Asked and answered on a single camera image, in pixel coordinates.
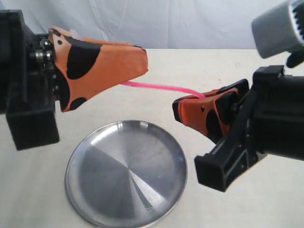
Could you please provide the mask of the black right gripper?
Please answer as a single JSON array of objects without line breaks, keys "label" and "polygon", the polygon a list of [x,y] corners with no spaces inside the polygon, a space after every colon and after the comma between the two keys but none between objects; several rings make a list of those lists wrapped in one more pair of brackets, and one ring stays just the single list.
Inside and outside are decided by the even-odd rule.
[{"label": "black right gripper", "polygon": [[[304,78],[285,74],[282,65],[263,66],[252,82],[250,90],[248,80],[240,79],[202,93],[203,98],[189,95],[173,102],[177,122],[218,143],[194,159],[199,184],[225,192],[268,154],[303,160]],[[245,94],[234,121],[232,105]]]}]

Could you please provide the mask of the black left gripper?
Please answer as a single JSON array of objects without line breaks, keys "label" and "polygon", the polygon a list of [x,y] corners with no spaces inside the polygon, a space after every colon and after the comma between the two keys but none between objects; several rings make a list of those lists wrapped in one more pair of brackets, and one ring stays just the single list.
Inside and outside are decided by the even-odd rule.
[{"label": "black left gripper", "polygon": [[18,151],[59,142],[55,68],[60,108],[67,112],[147,73],[148,55],[143,47],[83,38],[75,29],[35,34],[21,10],[1,10],[0,113]]}]

